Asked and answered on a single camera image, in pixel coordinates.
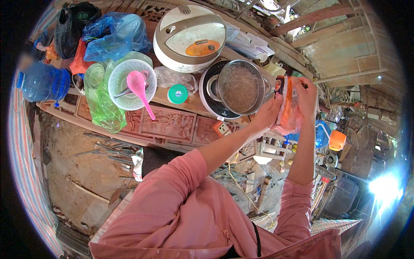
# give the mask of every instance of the pot handle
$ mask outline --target pot handle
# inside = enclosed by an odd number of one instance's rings
[[[214,75],[207,81],[207,93],[214,101],[221,102],[221,98],[213,94],[213,91],[211,90],[211,85],[214,81],[218,80],[218,78],[219,75]]]
[[[269,94],[271,94],[274,91],[274,87],[270,86],[270,82],[267,78],[263,77],[263,80],[265,81],[265,85],[267,85],[266,89],[265,89],[265,93],[266,93],[266,97],[269,96]]]

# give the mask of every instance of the pink ladle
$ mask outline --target pink ladle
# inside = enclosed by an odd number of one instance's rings
[[[136,94],[141,99],[141,101],[144,103],[144,106],[147,109],[148,114],[151,117],[151,119],[155,120],[154,113],[152,112],[151,107],[149,106],[149,103],[145,96],[145,79],[142,73],[140,71],[132,71],[131,73],[129,73],[127,77],[127,85],[129,89],[131,89],[131,91],[134,94]]]

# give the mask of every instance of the white plastic bowl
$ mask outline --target white plastic bowl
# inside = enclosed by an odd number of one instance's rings
[[[134,93],[126,94],[124,96],[118,97],[117,99],[113,97],[128,87],[127,76],[129,73],[132,71],[143,70],[149,71],[149,77],[147,79],[148,88],[145,91],[145,96],[147,97],[148,102],[152,100],[157,86],[154,70],[150,65],[142,60],[130,59],[116,66],[109,77],[108,92],[111,100],[116,104],[116,106],[126,111],[135,111],[144,107],[141,99]]]

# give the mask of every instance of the bright light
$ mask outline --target bright light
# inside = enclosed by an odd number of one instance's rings
[[[384,207],[389,206],[395,199],[402,197],[398,179],[391,173],[382,175],[369,184],[369,190],[375,194],[375,198],[382,202]]]

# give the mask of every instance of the green lid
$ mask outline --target green lid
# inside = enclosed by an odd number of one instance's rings
[[[187,100],[188,90],[184,85],[173,85],[168,90],[168,100],[173,104],[181,104]]]

